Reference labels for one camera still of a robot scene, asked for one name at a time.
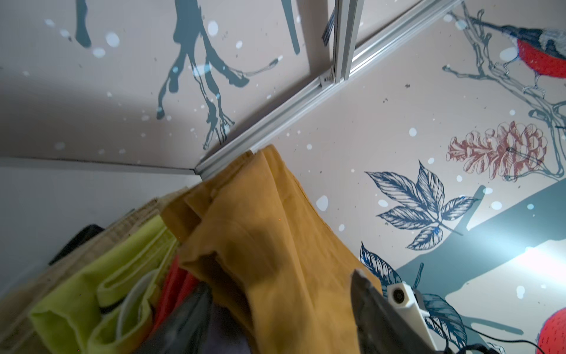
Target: camera lens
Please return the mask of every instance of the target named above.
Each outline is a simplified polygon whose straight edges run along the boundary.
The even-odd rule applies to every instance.
[[[405,292],[401,289],[395,289],[393,291],[393,299],[396,303],[402,304],[405,301]]]

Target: white wall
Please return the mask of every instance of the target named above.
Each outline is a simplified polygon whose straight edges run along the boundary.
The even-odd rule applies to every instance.
[[[191,170],[0,159],[0,298],[37,275],[83,227],[106,228],[154,197],[192,186]]]

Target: lime green fabric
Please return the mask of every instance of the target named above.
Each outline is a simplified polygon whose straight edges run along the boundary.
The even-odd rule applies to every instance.
[[[176,248],[176,239],[156,216],[122,244],[70,277],[29,312],[29,319],[46,347],[54,354],[133,351],[151,329],[149,302],[158,302]],[[116,341],[120,306],[104,318],[100,307],[123,299],[143,275],[156,268],[160,270],[144,294],[138,324]]]

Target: tree branch illustration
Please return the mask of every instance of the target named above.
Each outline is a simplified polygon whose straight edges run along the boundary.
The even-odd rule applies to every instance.
[[[478,24],[476,21],[472,21],[472,17],[468,12],[468,8],[465,3],[462,3],[462,9],[464,11],[464,17],[458,16],[454,12],[450,12],[450,14],[455,19],[463,20],[467,24],[467,27],[462,31],[474,49],[475,65],[478,73],[464,74],[452,69],[450,65],[445,65],[442,70],[454,74],[459,79],[472,79],[478,81],[486,80],[499,84],[513,96],[528,104],[532,108],[529,112],[529,116],[544,122],[550,130],[557,165],[556,169],[550,170],[546,165],[541,163],[539,168],[535,170],[521,173],[516,176],[504,176],[505,180],[514,181],[517,180],[517,178],[525,177],[532,173],[542,174],[555,180],[562,178],[564,176],[563,161],[566,160],[566,151],[560,136],[562,134],[566,134],[566,130],[560,130],[564,130],[566,127],[566,116],[561,114],[559,110],[560,107],[566,105],[566,101],[558,103],[548,102],[544,98],[544,94],[539,95],[535,93],[535,91],[528,88],[527,85],[522,84],[517,79],[510,76],[505,64],[494,62],[490,57],[489,50],[489,42],[492,34],[486,32],[484,26],[481,24]],[[483,14],[484,10],[479,10],[476,19],[481,20]]]

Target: red bird belly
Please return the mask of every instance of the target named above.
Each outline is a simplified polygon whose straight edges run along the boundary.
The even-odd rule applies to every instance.
[[[529,68],[541,75],[566,79],[566,60],[550,56],[521,40],[517,40],[517,46],[519,57]]]

